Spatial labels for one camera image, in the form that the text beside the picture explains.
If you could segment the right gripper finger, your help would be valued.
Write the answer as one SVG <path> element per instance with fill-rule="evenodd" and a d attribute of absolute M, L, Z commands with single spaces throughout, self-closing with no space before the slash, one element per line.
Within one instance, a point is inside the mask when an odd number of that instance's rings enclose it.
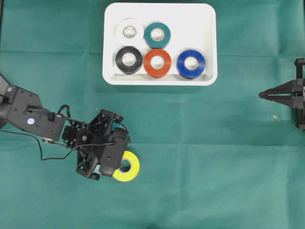
<path fill-rule="evenodd" d="M 291 80 L 291 81 L 283 83 L 277 87 L 267 89 L 266 91 L 260 92 L 259 97 L 275 95 L 275 94 L 290 94 L 295 91 L 294 90 L 295 86 L 296 86 L 296 80 Z"/>
<path fill-rule="evenodd" d="M 261 99 L 269 100 L 272 102 L 277 102 L 283 105 L 287 105 L 291 108 L 297 108 L 293 96 L 259 96 Z"/>

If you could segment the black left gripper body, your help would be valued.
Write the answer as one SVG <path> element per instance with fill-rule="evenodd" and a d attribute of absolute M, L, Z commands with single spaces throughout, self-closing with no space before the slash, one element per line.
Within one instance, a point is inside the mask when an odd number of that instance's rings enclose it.
<path fill-rule="evenodd" d="M 80 140 L 84 136 L 87 136 L 87 140 L 83 141 L 77 149 L 76 172 L 78 174 L 93 180 L 99 180 L 103 176 L 99 172 L 99 160 L 102 156 L 102 147 L 109 145 L 109 143 L 106 143 L 107 136 L 115 128 L 122 128 L 120 127 L 122 121 L 122 116 L 102 109 L 88 124 L 84 134 L 80 136 Z"/>

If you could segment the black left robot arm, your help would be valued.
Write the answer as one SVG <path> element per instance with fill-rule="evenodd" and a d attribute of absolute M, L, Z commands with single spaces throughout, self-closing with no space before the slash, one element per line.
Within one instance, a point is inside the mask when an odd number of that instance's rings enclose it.
<path fill-rule="evenodd" d="M 9 123 L 22 135 L 40 136 L 49 144 L 62 140 L 61 146 L 77 152 L 76 172 L 89 179 L 112 177 L 121 167 L 129 143 L 129 132 L 120 127 L 122 121 L 122 116 L 103 109 L 90 123 L 77 121 L 71 118 L 68 105 L 51 112 L 37 94 L 0 79 L 1 127 Z"/>

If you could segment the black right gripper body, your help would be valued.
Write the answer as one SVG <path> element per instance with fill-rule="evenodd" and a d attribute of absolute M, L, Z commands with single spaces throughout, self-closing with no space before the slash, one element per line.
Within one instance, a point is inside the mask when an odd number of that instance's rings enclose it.
<path fill-rule="evenodd" d="M 303 67 L 305 65 L 304 58 L 297 58 L 294 62 L 296 66 L 296 80 L 298 83 L 302 83 L 302 89 L 300 92 L 296 92 L 297 96 L 305 98 L 305 77 L 303 76 Z M 298 129 L 305 129 L 305 102 L 302 103 L 303 108 L 296 109 L 296 127 Z"/>

